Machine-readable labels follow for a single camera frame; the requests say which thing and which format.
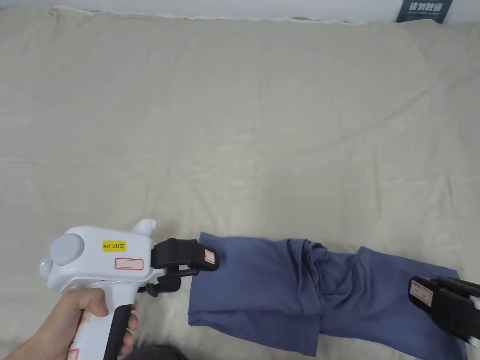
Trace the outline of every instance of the white sticker label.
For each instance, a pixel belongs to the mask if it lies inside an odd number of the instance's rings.
[[[215,265],[215,254],[211,251],[205,250],[205,261]]]
[[[420,301],[423,301],[428,306],[432,306],[433,291],[427,289],[425,286],[420,285],[416,281],[412,281],[410,285],[410,294],[415,296]]]
[[[117,270],[143,270],[144,261],[142,259],[115,259],[115,268]]]
[[[77,360],[78,359],[79,350],[70,350],[67,355],[67,360]]]

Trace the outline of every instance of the finger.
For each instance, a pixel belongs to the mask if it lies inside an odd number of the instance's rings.
[[[105,292],[102,289],[73,290],[64,294],[59,304],[71,310],[88,309],[93,315],[105,317],[108,315]]]
[[[138,317],[135,314],[130,315],[130,320],[128,321],[128,328],[132,331],[138,329]]]
[[[135,339],[133,338],[132,333],[127,330],[125,332],[125,336],[123,337],[123,345],[128,348],[133,348],[134,344],[135,344]]]
[[[129,348],[126,345],[122,345],[122,347],[120,348],[119,355],[120,356],[126,356],[126,355],[130,354],[131,352],[132,352],[132,348]]]

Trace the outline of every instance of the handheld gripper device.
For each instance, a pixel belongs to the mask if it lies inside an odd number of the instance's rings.
[[[137,292],[156,297],[177,291],[183,276],[215,271],[219,258],[197,240],[168,239],[155,245],[153,219],[141,220],[132,231],[92,226],[69,229],[50,247],[40,274],[51,290],[101,288],[108,316],[85,310],[72,341],[68,360],[115,360]]]

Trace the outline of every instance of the folded blue garment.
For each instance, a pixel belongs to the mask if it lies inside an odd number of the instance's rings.
[[[467,360],[465,344],[410,303],[413,276],[455,270],[360,248],[335,253],[306,239],[216,237],[220,268],[192,280],[189,324],[315,356],[319,334],[374,341],[422,360]]]

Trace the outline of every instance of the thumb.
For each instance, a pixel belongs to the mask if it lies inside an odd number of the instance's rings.
[[[88,309],[98,317],[108,315],[105,292],[102,289],[73,290],[65,294],[65,298],[66,305],[71,310]]]

